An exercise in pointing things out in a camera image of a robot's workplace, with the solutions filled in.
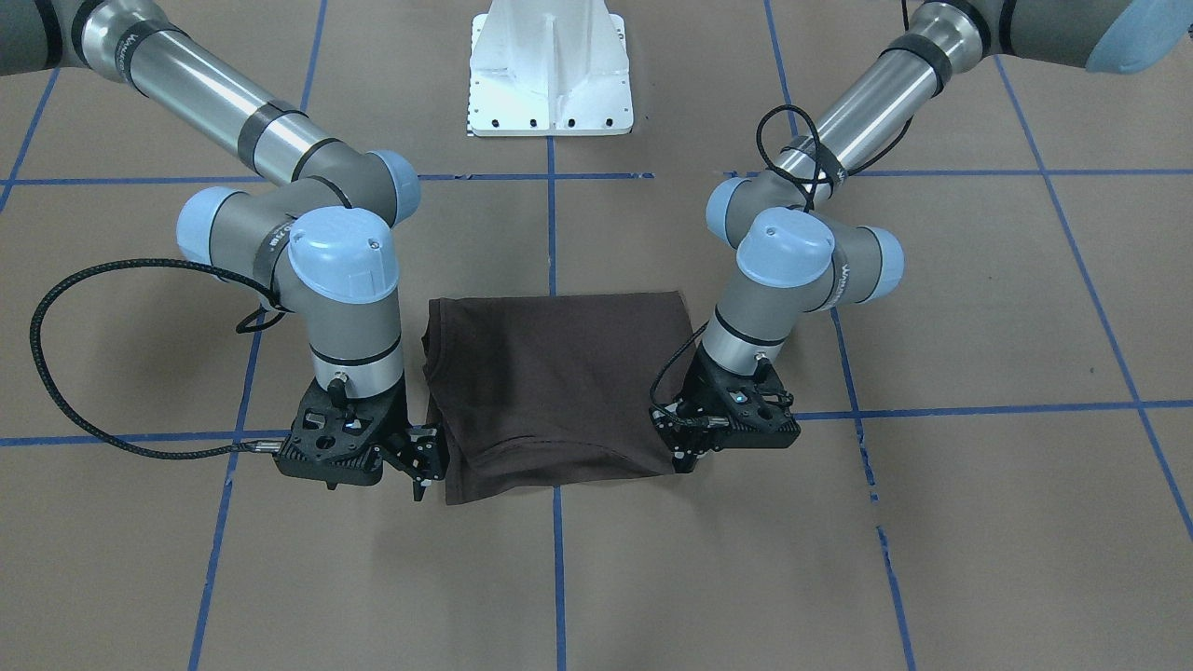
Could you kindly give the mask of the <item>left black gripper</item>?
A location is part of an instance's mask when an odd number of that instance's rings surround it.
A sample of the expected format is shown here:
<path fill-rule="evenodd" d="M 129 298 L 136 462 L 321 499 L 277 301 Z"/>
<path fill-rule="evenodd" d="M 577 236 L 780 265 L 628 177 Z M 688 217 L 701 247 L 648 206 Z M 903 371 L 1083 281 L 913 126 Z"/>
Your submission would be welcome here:
<path fill-rule="evenodd" d="M 713 429 L 713 415 L 698 413 L 694 417 L 681 417 L 678 413 L 679 406 L 680 404 L 665 406 L 653 401 L 651 423 L 670 450 L 674 472 L 691 474 L 699 458 L 710 450 L 710 447 L 703 447 L 703 441 Z"/>

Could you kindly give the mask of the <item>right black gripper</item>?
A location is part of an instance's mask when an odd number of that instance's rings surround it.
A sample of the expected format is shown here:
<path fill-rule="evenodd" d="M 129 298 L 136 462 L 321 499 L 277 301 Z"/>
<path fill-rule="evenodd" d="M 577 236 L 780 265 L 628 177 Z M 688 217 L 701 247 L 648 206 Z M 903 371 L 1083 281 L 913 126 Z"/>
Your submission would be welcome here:
<path fill-rule="evenodd" d="M 413 501 L 424 501 L 431 484 L 445 479 L 449 449 L 439 425 L 409 426 L 382 442 L 382 458 L 413 480 Z"/>

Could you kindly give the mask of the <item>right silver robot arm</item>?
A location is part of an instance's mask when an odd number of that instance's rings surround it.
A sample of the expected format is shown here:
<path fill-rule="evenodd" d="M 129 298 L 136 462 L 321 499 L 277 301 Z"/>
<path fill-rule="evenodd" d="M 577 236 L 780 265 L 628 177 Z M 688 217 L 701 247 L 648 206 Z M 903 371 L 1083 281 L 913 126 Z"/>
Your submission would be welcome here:
<path fill-rule="evenodd" d="M 435 427 L 406 412 L 400 267 L 392 227 L 418 211 L 418 172 L 392 150 L 359 152 L 293 103 L 200 47 L 153 1 L 5 1 L 4 75 L 84 68 L 136 90 L 272 183 L 268 193 L 205 187 L 177 218 L 183 259 L 136 258 L 86 267 L 48 290 L 29 327 L 33 369 L 69 420 L 107 445 L 185 461 L 268 454 L 282 475 L 373 486 L 384 468 L 412 479 L 414 500 L 445 479 Z M 282 439 L 165 453 L 103 431 L 68 404 L 47 365 L 42 330 L 68 289 L 132 267 L 177 267 L 256 294 L 237 333 L 297 315 L 314 377 Z"/>

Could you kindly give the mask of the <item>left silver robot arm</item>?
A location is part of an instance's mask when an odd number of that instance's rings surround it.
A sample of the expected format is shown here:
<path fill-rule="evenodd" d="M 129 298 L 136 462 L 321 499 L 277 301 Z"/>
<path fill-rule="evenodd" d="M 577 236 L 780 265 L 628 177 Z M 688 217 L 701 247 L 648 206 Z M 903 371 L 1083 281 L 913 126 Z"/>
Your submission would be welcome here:
<path fill-rule="evenodd" d="M 674 1 L 653 4 L 651 121 L 693 133 L 694 161 L 661 162 L 659 179 L 694 176 L 711 187 L 752 159 L 753 124 L 775 103 L 830 106 L 870 53 L 898 29 L 898 12 L 860 1 Z M 1177 390 L 1143 390 L 1145 369 L 1129 356 L 1129 327 L 1108 313 L 1107 275 L 1092 272 L 1096 246 L 1076 234 L 1078 213 L 1061 186 L 1101 187 L 1099 224 L 1124 226 L 1111 241 L 1188 235 L 1160 221 L 1189 170 L 1118 166 L 1146 134 L 1146 104 L 1189 76 L 1090 74 L 1000 54 L 953 78 L 928 101 L 891 156 L 826 199 L 841 224 L 886 226 L 905 248 L 902 288 L 872 308 L 830 312 L 835 344 L 789 345 L 784 378 L 810 431 L 849 423 L 863 475 L 878 500 L 880 427 L 987 421 L 979 437 L 1027 426 L 1015 445 L 989 447 L 989 479 L 1027 475 L 1030 458 L 1056 456 L 1067 475 L 1101 484 L 1162 480 L 1179 493 L 1152 410 L 1189 412 L 1187 347 L 1160 347 Z"/>

